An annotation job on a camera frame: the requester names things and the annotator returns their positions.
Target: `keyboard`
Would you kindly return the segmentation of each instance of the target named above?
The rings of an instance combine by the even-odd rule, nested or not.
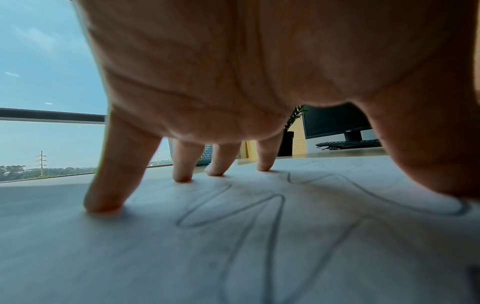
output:
[[[378,139],[370,140],[353,140],[353,141],[327,141],[318,143],[316,146],[322,150],[341,150],[341,149],[355,149],[355,148],[374,148],[381,147],[382,144]]]

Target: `blue sky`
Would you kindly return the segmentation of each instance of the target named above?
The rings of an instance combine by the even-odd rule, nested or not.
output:
[[[0,0],[0,107],[107,113],[107,97],[73,4]],[[0,121],[0,165],[97,166],[103,125]],[[170,156],[165,140],[160,158]]]

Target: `blue basket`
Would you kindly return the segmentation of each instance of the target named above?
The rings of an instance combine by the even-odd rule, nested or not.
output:
[[[171,158],[174,158],[174,141],[173,139],[168,139],[168,147],[170,148],[170,155]],[[201,155],[200,161],[196,164],[197,166],[207,166],[212,162],[212,153],[213,153],[213,146],[206,145],[203,154]]]

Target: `white cloud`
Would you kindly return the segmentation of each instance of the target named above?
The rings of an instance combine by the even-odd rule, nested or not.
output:
[[[24,30],[17,26],[12,27],[12,33],[26,45],[49,56],[65,51],[80,55],[91,54],[89,46],[82,36],[61,35],[59,33],[47,34],[36,28]]]
[[[9,76],[13,76],[13,77],[20,77],[19,74],[10,73],[10,72],[5,72],[5,74],[7,74],[7,75],[9,75]]]

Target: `black monitor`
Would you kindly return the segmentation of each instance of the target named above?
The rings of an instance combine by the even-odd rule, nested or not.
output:
[[[362,140],[360,131],[371,129],[365,114],[351,103],[330,108],[305,106],[305,138],[344,134],[346,141]]]

